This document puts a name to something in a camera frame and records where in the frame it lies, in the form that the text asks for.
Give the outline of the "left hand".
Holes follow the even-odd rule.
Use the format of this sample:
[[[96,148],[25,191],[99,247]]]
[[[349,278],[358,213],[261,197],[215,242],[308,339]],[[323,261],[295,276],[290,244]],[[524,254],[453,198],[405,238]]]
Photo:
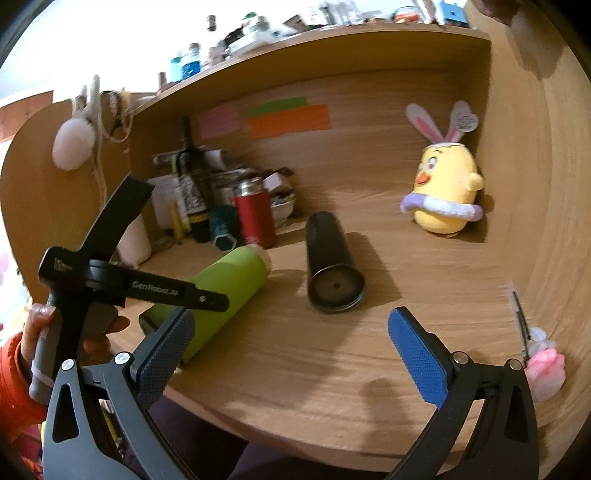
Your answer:
[[[50,334],[54,331],[59,334],[60,319],[59,312],[54,306],[34,303],[29,308],[18,353],[19,366],[25,373],[31,372],[38,350],[49,345]],[[82,352],[82,359],[93,361],[105,357],[110,352],[108,335],[119,333],[129,325],[130,320],[127,317],[117,316],[104,333],[83,336],[78,346],[78,350]]]

